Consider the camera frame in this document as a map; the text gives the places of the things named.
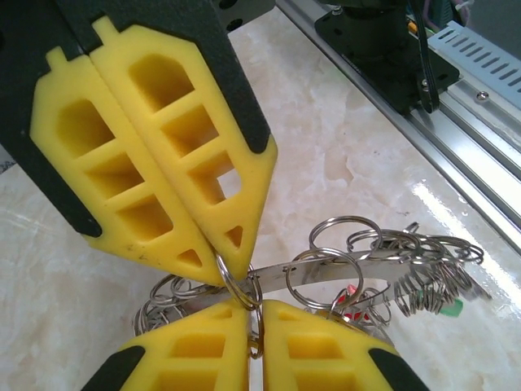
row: screw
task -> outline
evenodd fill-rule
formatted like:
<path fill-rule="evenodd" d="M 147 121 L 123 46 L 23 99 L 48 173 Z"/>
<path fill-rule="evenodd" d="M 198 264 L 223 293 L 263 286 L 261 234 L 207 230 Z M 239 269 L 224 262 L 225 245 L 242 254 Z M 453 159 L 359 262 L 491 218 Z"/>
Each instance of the screw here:
<path fill-rule="evenodd" d="M 425 79 L 422 80 L 422 86 L 423 86 L 423 88 L 422 88 L 423 92 L 429 92 L 429 87 L 427 86 L 427 80 L 425 80 Z"/>
<path fill-rule="evenodd" d="M 341 13 L 342 13 L 342 6 L 334 7 L 333 11 L 331 12 L 331 14 L 333 14 L 334 16 L 340 15 Z"/>
<path fill-rule="evenodd" d="M 487 100 L 489 96 L 490 95 L 488 94 L 487 91 L 480 91 L 480 92 L 478 92 L 478 94 L 475 97 L 476 97 L 476 99 L 483 102 L 484 100 Z"/>

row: black cable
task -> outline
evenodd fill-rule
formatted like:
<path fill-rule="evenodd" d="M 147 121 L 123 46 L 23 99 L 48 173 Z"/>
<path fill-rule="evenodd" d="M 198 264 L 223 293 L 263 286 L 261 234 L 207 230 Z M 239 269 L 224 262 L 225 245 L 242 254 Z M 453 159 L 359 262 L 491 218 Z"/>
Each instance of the black cable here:
<path fill-rule="evenodd" d="M 423 102 L 423 108 L 427 112 L 435 112 L 440 108 L 440 96 L 436 88 L 436 79 L 432 72 L 431 60 L 429 59 L 429 44 L 427 42 L 427 33 L 425 31 L 425 24 L 423 23 L 422 6 L 419 0 L 409 0 L 409 5 L 413 10 L 416 25 L 418 26 L 418 42 L 420 45 L 420 59 L 422 61 L 423 73 L 427 81 L 429 100 L 427 104 Z"/>

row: vented metal cover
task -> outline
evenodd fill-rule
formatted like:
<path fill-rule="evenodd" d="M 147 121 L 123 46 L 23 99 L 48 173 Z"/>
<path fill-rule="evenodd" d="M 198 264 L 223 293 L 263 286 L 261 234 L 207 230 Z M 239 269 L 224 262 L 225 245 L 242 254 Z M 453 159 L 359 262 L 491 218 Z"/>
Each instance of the vented metal cover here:
<path fill-rule="evenodd" d="M 521 109 L 521 61 L 514 56 L 455 22 L 429 38 L 429 45 Z"/>

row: green tag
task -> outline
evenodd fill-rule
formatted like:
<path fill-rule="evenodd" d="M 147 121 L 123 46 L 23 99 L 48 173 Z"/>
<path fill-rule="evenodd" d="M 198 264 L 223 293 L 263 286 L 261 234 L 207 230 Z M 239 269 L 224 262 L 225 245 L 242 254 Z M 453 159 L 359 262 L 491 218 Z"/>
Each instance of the green tag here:
<path fill-rule="evenodd" d="M 440 311 L 440 314 L 445 316 L 450 316 L 452 318 L 457 318 L 459 314 L 463 311 L 463 301 L 459 299 L 454 299 L 454 303 L 452 305 L 444 305 Z"/>

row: screw hole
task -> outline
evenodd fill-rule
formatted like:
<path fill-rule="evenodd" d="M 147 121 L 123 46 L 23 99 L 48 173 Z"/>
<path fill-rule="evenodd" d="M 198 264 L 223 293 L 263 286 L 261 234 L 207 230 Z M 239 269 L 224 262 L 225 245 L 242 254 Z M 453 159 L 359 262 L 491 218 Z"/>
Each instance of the screw hole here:
<path fill-rule="evenodd" d="M 228 23 L 228 25 L 226 26 L 226 29 L 228 31 L 234 31 L 234 30 L 238 29 L 239 27 L 241 27 L 242 25 L 243 25 L 242 19 L 235 19 Z"/>
<path fill-rule="evenodd" d="M 221 0 L 219 2 L 219 8 L 222 10 L 227 10 L 228 8 L 231 8 L 235 5 L 237 0 Z"/>

